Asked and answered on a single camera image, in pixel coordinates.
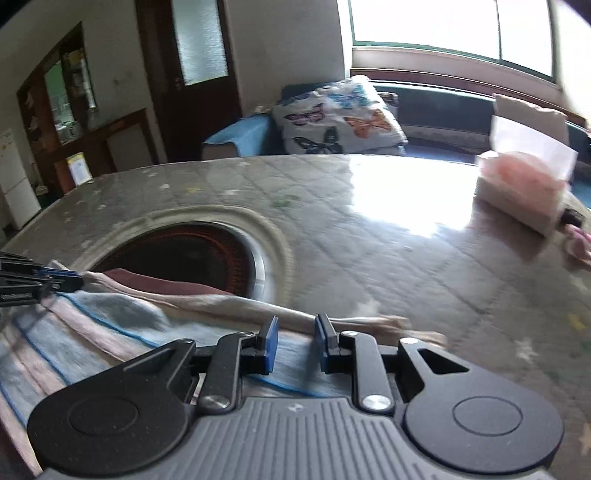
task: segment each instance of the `blanket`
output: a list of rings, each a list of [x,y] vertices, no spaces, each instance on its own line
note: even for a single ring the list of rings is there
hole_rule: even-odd
[[[273,315],[280,321],[274,372],[252,375],[245,395],[349,396],[350,378],[324,375],[311,353],[314,316],[221,294],[162,295],[84,273],[85,289],[6,312],[0,332],[0,421],[29,468],[38,474],[26,434],[33,408],[44,397],[177,338],[214,345],[237,330],[258,331]],[[438,346],[445,337],[410,330],[397,316],[334,320],[338,331],[370,333],[395,345],[415,336]]]

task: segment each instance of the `wall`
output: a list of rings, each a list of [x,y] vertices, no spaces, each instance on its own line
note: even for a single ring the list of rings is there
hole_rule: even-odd
[[[287,84],[349,74],[337,0],[226,0],[226,15],[244,114]]]
[[[31,180],[35,177],[33,155],[16,92],[49,50],[80,21],[99,108],[93,124],[147,108],[159,159],[166,161],[144,71],[134,0],[32,0],[0,30],[0,131],[13,130]]]
[[[343,48],[343,61],[345,71],[349,72],[353,67],[353,29],[351,28],[351,16],[349,13],[349,0],[337,0],[339,9],[340,35]]]
[[[563,0],[554,0],[554,18],[564,103],[591,122],[591,25]]]

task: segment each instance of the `table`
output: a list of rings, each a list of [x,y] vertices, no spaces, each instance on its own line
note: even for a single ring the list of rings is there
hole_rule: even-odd
[[[67,194],[8,251],[69,265],[113,229],[176,206],[238,205],[295,256],[283,303],[329,316],[398,314],[455,354],[538,391],[566,435],[552,471],[591,478],[591,275],[473,198],[475,166],[408,157],[284,155],[110,174]]]

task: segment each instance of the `door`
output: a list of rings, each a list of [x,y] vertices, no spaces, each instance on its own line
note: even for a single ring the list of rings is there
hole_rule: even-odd
[[[241,116],[223,0],[136,0],[144,63],[168,161]]]

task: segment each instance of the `silver rivet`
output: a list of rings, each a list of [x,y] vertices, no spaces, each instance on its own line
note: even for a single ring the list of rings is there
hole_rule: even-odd
[[[361,401],[361,404],[370,410],[382,411],[389,409],[392,401],[383,395],[368,395]]]
[[[223,410],[230,405],[230,400],[222,395],[206,395],[199,399],[202,407],[212,410]]]

